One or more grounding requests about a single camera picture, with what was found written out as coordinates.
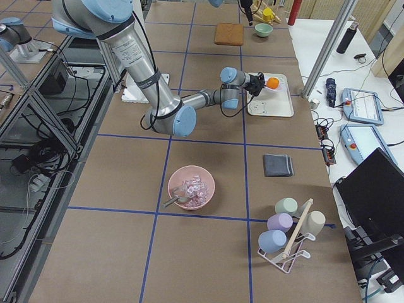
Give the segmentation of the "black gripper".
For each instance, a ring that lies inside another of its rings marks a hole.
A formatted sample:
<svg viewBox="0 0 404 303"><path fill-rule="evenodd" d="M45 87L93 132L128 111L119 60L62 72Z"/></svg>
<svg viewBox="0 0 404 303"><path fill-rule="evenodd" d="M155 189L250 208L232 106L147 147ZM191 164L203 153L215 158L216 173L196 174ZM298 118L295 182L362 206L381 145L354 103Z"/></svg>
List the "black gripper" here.
<svg viewBox="0 0 404 303"><path fill-rule="evenodd" d="M264 74L259 72L257 75L249 74L249 81L245 90L253 97L257 97L264 88Z"/></svg>
<svg viewBox="0 0 404 303"><path fill-rule="evenodd" d="M240 0L240 5L243 9L246 10L246 17L248 20L249 26L253 25L253 13L251 11L251 6L253 5L253 0Z"/></svg>

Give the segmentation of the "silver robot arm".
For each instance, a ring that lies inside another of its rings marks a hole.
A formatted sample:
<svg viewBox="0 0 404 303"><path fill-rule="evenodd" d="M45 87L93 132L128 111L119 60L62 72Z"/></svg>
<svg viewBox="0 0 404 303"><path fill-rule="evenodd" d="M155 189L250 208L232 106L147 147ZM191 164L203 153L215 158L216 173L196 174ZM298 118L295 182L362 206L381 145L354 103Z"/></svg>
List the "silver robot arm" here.
<svg viewBox="0 0 404 303"><path fill-rule="evenodd" d="M198 109L219 105L237 109L239 92L257 97L264 88L264 75L248 74L232 67L220 73L218 90L202 90L181 98L174 95L155 64L149 45L135 30L132 1L53 1L52 23L56 31L72 37L106 43L151 105L143 122L145 129L176 137L189 136L197 122Z"/></svg>
<svg viewBox="0 0 404 303"><path fill-rule="evenodd" d="M212 6L218 8L222 5L223 0L209 0L208 2ZM245 16L248 20L248 24L250 26L252 26L253 25L253 12L252 12L251 6L253 5L253 1L252 0L239 0L237 3L239 5L240 11L245 14Z"/></svg>

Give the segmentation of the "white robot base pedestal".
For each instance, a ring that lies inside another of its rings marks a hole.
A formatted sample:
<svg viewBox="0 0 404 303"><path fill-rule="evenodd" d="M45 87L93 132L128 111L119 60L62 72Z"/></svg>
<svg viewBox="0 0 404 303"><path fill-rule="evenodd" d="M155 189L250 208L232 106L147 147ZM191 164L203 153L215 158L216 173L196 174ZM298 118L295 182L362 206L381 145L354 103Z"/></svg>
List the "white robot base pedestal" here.
<svg viewBox="0 0 404 303"><path fill-rule="evenodd" d="M127 103L147 104L148 100L138 88L132 77L126 76L125 89L122 94L122 101Z"/></svg>

